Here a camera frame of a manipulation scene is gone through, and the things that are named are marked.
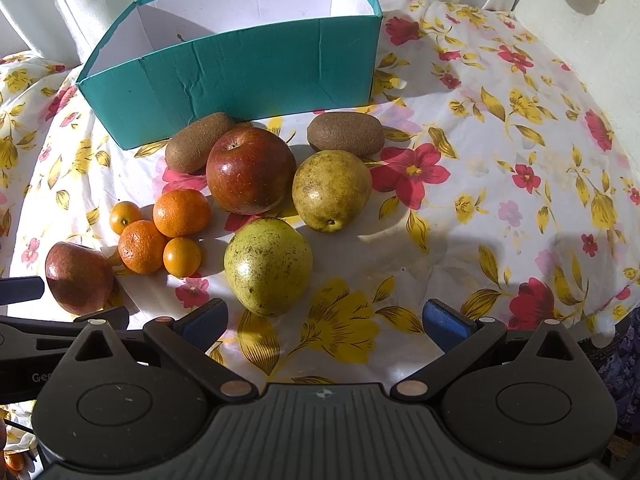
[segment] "floral tablecloth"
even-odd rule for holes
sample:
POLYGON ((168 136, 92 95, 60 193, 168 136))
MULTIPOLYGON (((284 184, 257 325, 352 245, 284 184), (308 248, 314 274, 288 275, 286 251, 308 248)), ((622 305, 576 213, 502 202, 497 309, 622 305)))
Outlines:
MULTIPOLYGON (((229 327, 209 354, 260 386, 390 386, 441 354, 422 326, 427 298, 510 328, 554 317, 611 333, 640 301, 640 186, 588 90, 507 14, 380 2, 372 102, 357 109, 385 125, 385 148, 366 160, 374 192, 338 234, 310 230, 290 207, 278 212, 314 253, 308 291, 289 314, 254 316, 233 297, 223 251, 250 218, 213 202, 212 225, 197 238, 206 250, 199 274, 129 275, 114 254, 113 205, 150 206, 171 189, 208 195, 205 177, 167 169, 165 141, 120 150, 76 91, 78 69, 60 86, 65 75, 33 58, 0 66, 0 218, 15 240, 0 259, 10 275, 43 275, 49 248, 72 240, 110 257, 120 283, 111 303, 137 311, 132 327, 221 297, 229 327)), ((256 123, 300 163, 318 113, 256 123)), ((9 313, 70 319, 48 291, 9 313)))

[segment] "flower center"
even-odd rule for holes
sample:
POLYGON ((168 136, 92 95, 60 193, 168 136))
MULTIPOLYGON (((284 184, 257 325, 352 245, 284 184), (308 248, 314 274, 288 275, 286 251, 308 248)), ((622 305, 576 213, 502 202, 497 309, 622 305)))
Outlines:
POLYGON ((410 165, 405 171, 407 175, 411 176, 420 175, 422 173, 422 170, 415 164, 410 165))

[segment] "cardboard box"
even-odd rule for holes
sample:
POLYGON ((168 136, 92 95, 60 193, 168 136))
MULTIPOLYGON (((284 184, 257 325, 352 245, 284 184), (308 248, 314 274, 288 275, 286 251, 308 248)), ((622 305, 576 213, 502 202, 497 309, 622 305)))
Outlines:
POLYGON ((381 22, 378 0, 137 0, 78 88, 125 150, 219 111, 257 120, 361 106, 381 22))

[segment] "pear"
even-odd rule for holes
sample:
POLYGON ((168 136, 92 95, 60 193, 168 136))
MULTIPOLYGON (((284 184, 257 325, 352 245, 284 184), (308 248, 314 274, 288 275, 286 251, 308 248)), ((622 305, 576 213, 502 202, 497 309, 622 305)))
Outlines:
POLYGON ((305 160, 293 179, 293 203, 312 229, 333 233, 356 218, 371 195, 371 174, 357 156, 323 150, 305 160))
POLYGON ((278 218, 260 218, 240 229, 225 251, 225 273, 244 307, 259 316, 281 316, 302 296, 311 275, 311 247, 278 218))

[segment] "speckled green fruit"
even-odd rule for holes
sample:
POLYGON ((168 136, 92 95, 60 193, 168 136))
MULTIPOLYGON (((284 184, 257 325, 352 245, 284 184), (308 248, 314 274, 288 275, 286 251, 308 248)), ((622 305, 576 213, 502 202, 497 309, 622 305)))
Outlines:
POLYGON ((286 313, 305 291, 312 266, 309 244, 277 218, 245 225, 225 251, 231 290, 247 310, 260 316, 286 313))
POLYGON ((333 233, 356 218, 371 195, 371 174, 357 156, 324 150, 305 160, 293 179, 293 203, 312 229, 333 233))

